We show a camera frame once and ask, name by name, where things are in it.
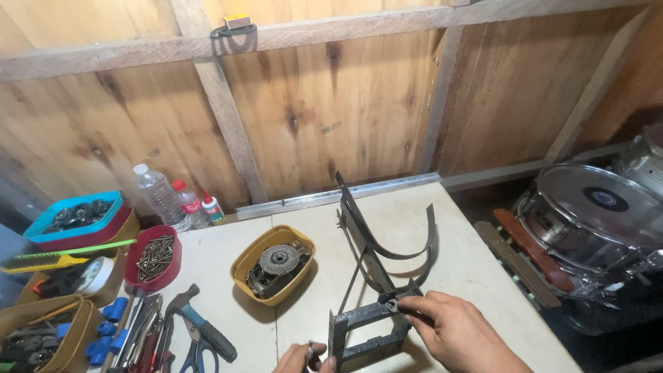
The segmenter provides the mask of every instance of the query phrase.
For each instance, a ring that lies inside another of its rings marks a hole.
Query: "hammer handle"
[[[209,321],[198,329],[200,336],[208,341],[212,348],[227,362],[233,362],[237,358],[237,350],[230,341],[224,337]]]

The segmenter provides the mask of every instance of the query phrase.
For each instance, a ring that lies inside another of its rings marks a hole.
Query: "glue bottle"
[[[223,211],[221,211],[219,203],[216,202],[216,198],[207,194],[205,189],[201,188],[200,190],[203,193],[203,208],[205,209],[205,212],[207,212],[212,225],[220,226],[225,223],[225,215],[223,214]]]

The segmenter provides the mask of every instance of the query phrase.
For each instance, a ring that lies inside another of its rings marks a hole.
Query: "plastic water bottle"
[[[194,227],[200,229],[210,226],[210,221],[207,219],[207,213],[205,213],[205,210],[202,208],[196,192],[187,188],[182,180],[175,180],[172,183],[172,188],[175,190],[175,193],[177,193],[177,198],[179,198],[182,210],[189,216]]]
[[[173,227],[178,233],[189,229],[191,219],[180,207],[177,194],[170,187],[168,179],[162,173],[150,170],[146,164],[137,165],[133,172],[138,175],[136,189],[164,224]]]

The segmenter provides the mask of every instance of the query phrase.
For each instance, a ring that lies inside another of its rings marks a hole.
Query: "red bottle cap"
[[[172,182],[172,188],[176,192],[179,192],[181,190],[184,190],[184,188],[186,188],[186,184],[184,184],[183,180],[178,179],[178,180],[175,180],[175,181]]]
[[[209,194],[205,191],[204,188],[200,189],[201,192],[203,192],[203,203],[210,204],[212,203],[212,199]]]

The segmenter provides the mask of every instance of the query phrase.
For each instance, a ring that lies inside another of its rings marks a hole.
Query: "wooden wall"
[[[204,0],[210,23],[288,21],[443,0]],[[465,27],[433,170],[545,156],[621,25],[620,8]],[[178,35],[168,0],[0,0],[0,52]],[[221,59],[271,199],[415,173],[444,30]],[[249,203],[192,61],[0,84],[0,155],[52,200],[133,188],[133,165]]]
[[[663,121],[663,6],[652,9],[633,51],[594,114],[575,151],[630,141],[644,125]]]

